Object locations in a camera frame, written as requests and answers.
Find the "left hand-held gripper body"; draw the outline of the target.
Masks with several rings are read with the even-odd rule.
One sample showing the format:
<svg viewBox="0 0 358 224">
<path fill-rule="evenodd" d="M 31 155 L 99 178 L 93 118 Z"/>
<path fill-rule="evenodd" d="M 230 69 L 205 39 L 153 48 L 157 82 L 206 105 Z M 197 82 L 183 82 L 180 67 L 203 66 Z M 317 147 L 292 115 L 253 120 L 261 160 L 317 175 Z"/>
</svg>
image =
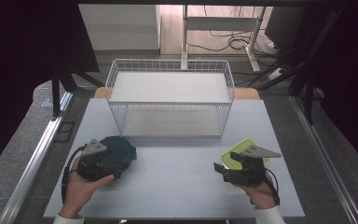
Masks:
<svg viewBox="0 0 358 224">
<path fill-rule="evenodd" d="M 124 168 L 115 157 L 115 149 L 91 139 L 83 149 L 76 172 L 88 181 L 97 181 L 108 175 L 120 178 Z"/>
</svg>

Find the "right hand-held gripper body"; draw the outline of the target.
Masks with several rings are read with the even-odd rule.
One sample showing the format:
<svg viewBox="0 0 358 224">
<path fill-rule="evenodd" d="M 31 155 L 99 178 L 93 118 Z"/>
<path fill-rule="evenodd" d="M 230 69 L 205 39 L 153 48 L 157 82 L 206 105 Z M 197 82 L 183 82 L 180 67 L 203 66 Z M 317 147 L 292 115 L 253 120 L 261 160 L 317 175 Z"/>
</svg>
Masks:
<svg viewBox="0 0 358 224">
<path fill-rule="evenodd" d="M 240 153 L 245 156 L 245 161 L 240 162 L 240 170 L 230 170 L 230 183 L 244 185 L 248 187 L 256 187 L 265 179 L 266 167 L 264 165 L 265 158 L 280 158 L 280 153 L 265 149 L 263 147 L 248 147 L 254 152 L 254 155 L 248 155 L 244 152 Z"/>
</svg>

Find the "green rectangular food container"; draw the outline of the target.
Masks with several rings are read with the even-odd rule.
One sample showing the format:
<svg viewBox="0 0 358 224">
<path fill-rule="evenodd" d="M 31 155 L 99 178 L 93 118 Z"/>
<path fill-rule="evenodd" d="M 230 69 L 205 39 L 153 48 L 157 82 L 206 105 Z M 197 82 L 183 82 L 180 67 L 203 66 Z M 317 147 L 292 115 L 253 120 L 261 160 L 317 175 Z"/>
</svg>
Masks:
<svg viewBox="0 0 358 224">
<path fill-rule="evenodd" d="M 253 156 L 254 152 L 251 149 L 248 149 L 248 147 L 258 147 L 258 144 L 253 139 L 244 139 L 244 140 L 240 141 L 238 144 L 236 144 L 235 146 L 233 146 L 232 148 L 230 148 L 229 150 L 225 151 L 221 155 L 221 162 L 222 162 L 223 166 L 228 169 L 240 170 L 241 164 L 238 161 L 233 160 L 230 157 L 230 153 L 231 152 L 236 152 L 236 153 L 244 152 L 245 154 Z"/>
</svg>

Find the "round dark blue lidded container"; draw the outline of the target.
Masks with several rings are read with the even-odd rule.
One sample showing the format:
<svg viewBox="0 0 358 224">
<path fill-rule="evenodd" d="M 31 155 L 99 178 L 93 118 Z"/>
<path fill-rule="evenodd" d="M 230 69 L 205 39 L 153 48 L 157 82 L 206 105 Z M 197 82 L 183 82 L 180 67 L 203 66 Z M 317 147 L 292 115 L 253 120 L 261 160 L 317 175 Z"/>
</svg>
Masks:
<svg viewBox="0 0 358 224">
<path fill-rule="evenodd" d="M 120 136 L 105 137 L 101 143 L 107 147 L 103 156 L 102 170 L 108 175 L 120 175 L 137 160 L 136 147 Z"/>
</svg>

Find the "white wire two-tier rack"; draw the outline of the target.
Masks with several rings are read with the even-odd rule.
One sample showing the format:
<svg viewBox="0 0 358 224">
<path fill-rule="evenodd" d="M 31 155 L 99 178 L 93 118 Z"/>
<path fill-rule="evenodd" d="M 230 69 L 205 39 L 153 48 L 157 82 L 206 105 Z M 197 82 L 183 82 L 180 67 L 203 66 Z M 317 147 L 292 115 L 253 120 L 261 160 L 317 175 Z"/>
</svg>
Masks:
<svg viewBox="0 0 358 224">
<path fill-rule="evenodd" d="M 235 95 L 227 61 L 113 61 L 105 98 L 122 136 L 220 137 Z"/>
</svg>

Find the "person's right hand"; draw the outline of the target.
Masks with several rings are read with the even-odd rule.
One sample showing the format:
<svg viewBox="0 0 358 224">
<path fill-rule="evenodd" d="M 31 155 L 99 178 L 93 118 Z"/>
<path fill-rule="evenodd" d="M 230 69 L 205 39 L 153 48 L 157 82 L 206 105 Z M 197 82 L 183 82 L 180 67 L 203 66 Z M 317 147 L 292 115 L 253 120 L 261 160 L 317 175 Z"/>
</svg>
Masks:
<svg viewBox="0 0 358 224">
<path fill-rule="evenodd" d="M 273 193 L 266 182 L 262 182 L 257 187 L 238 185 L 238 188 L 245 191 L 245 194 L 250 198 L 250 201 L 257 209 L 265 210 L 277 205 Z"/>
</svg>

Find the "person's left hand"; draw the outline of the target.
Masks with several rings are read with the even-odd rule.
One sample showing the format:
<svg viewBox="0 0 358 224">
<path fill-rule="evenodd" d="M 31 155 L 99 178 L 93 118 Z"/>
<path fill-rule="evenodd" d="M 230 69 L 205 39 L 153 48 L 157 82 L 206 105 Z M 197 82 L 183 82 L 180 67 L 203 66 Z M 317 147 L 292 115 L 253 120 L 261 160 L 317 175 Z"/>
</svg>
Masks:
<svg viewBox="0 0 358 224">
<path fill-rule="evenodd" d="M 71 167 L 68 183 L 66 184 L 64 203 L 58 213 L 60 217 L 71 220 L 80 219 L 79 213 L 91 199 L 93 193 L 115 179 L 113 175 L 108 175 L 97 181 L 89 182 L 76 172 L 79 160 L 80 158 L 77 157 Z"/>
</svg>

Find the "wooden table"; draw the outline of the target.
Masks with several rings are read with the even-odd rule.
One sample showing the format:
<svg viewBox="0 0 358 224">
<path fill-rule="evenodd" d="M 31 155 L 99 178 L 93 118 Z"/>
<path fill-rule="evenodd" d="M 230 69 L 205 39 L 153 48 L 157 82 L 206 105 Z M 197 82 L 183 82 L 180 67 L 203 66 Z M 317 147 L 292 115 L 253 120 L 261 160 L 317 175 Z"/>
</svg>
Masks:
<svg viewBox="0 0 358 224">
<path fill-rule="evenodd" d="M 94 93 L 95 98 L 105 97 L 105 87 L 98 88 Z M 253 88 L 236 88 L 235 100 L 259 100 L 260 96 L 256 89 Z"/>
</svg>

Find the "black metal stand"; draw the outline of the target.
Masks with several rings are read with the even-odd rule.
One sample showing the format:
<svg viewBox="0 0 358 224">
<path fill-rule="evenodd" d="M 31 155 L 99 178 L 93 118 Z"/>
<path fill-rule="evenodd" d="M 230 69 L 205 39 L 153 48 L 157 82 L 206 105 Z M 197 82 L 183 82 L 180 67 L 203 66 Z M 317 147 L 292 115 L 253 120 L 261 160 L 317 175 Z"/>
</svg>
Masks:
<svg viewBox="0 0 358 224">
<path fill-rule="evenodd" d="M 85 71 L 74 68 L 72 65 L 58 65 L 53 72 L 51 79 L 52 88 L 52 119 L 55 120 L 62 113 L 62 103 L 60 98 L 60 85 L 69 92 L 73 93 L 77 89 L 73 74 L 81 77 L 96 87 L 102 87 L 103 83 L 98 79 L 87 74 Z"/>
<path fill-rule="evenodd" d="M 314 65 L 317 53 L 320 51 L 321 46 L 337 21 L 340 12 L 340 9 L 332 9 L 323 20 L 322 24 L 318 27 L 318 32 L 314 37 L 304 60 L 296 68 L 296 71 L 294 72 L 296 76 L 288 89 L 291 95 L 299 95 L 301 90 L 305 89 L 303 115 L 310 125 L 313 124 L 311 110 L 313 101 L 314 74 L 312 74 L 312 66 Z"/>
</svg>

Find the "white power strip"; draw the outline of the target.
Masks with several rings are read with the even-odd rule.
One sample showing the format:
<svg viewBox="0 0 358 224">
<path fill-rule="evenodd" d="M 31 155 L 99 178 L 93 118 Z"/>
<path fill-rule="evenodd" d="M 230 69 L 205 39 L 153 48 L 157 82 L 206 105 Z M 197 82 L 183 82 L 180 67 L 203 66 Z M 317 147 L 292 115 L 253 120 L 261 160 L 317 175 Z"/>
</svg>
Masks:
<svg viewBox="0 0 358 224">
<path fill-rule="evenodd" d="M 273 71 L 273 72 L 268 76 L 268 79 L 269 79 L 269 80 L 273 80 L 273 79 L 279 77 L 283 72 L 284 72 L 284 70 L 283 70 L 282 68 L 277 68 L 275 71 Z"/>
</svg>

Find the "black curtain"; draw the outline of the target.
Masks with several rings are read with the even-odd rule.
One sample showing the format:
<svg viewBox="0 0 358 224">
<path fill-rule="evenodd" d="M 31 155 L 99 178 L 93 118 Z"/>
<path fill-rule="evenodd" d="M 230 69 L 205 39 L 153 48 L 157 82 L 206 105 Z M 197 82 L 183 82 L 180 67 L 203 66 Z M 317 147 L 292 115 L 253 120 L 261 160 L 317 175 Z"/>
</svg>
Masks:
<svg viewBox="0 0 358 224">
<path fill-rule="evenodd" d="M 314 60 L 322 108 L 358 152 L 358 0 L 346 0 Z"/>
<path fill-rule="evenodd" d="M 77 3 L 0 0 L 0 155 L 25 117 L 34 89 L 54 77 L 97 72 Z"/>
</svg>

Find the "white cabinet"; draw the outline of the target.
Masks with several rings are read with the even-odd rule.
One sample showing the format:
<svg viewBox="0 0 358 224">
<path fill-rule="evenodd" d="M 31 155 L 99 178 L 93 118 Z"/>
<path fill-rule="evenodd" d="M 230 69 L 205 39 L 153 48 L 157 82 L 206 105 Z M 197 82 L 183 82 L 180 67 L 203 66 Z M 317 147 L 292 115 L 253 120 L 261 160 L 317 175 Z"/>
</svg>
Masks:
<svg viewBox="0 0 358 224">
<path fill-rule="evenodd" d="M 160 49 L 159 6 L 78 6 L 94 50 Z"/>
</svg>

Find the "black square bracket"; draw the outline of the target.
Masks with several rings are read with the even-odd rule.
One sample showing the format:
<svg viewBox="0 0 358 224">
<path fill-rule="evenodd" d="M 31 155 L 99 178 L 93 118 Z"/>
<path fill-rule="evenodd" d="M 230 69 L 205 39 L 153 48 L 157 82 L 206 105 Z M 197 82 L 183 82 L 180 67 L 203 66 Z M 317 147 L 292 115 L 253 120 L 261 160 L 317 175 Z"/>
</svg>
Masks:
<svg viewBox="0 0 358 224">
<path fill-rule="evenodd" d="M 55 143 L 67 143 L 71 138 L 74 128 L 75 123 L 73 121 L 62 122 L 55 133 L 53 141 Z"/>
</svg>

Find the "aluminium rail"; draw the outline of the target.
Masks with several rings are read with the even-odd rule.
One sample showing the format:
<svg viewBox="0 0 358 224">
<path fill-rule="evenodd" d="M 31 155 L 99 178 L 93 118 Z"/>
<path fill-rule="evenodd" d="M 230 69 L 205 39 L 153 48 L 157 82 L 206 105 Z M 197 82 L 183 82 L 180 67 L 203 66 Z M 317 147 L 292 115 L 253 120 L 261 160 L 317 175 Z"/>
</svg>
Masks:
<svg viewBox="0 0 358 224">
<path fill-rule="evenodd" d="M 71 92 L 65 92 L 60 98 L 58 108 L 59 113 L 56 118 L 50 120 L 47 128 L 44 130 L 38 144 L 34 149 L 32 157 L 29 159 L 27 166 L 25 167 L 21 178 L 14 188 L 6 207 L 4 208 L 0 216 L 0 224 L 13 224 L 21 207 L 25 201 L 25 198 L 34 182 L 34 179 L 38 173 L 38 170 L 45 158 L 48 148 L 52 143 L 53 136 L 57 132 L 59 126 L 62 123 L 62 117 L 65 113 L 68 105 L 72 100 L 73 94 Z"/>
<path fill-rule="evenodd" d="M 326 173 L 349 222 L 351 224 L 358 224 L 358 207 L 342 181 L 336 166 L 328 155 L 319 134 L 317 134 L 313 125 L 307 120 L 304 114 L 305 109 L 301 104 L 301 100 L 297 96 L 290 96 L 289 100 L 299 117 L 299 120 L 319 158 L 322 167 L 324 168 L 324 172 Z"/>
</svg>

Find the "white metal desk frame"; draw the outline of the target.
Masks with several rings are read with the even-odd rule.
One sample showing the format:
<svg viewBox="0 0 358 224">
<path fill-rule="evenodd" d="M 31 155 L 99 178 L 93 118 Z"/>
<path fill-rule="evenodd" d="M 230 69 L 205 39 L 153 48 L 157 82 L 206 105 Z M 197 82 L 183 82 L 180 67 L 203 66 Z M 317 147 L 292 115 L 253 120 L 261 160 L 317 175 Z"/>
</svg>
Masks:
<svg viewBox="0 0 358 224">
<path fill-rule="evenodd" d="M 188 31 L 240 31 L 250 32 L 249 43 L 245 51 L 253 71 L 257 74 L 261 72 L 255 57 L 255 43 L 264 19 L 266 7 L 262 7 L 260 13 L 253 18 L 242 17 L 189 17 L 188 5 L 183 5 L 183 41 L 181 49 L 181 59 L 187 59 L 187 32 Z"/>
</svg>

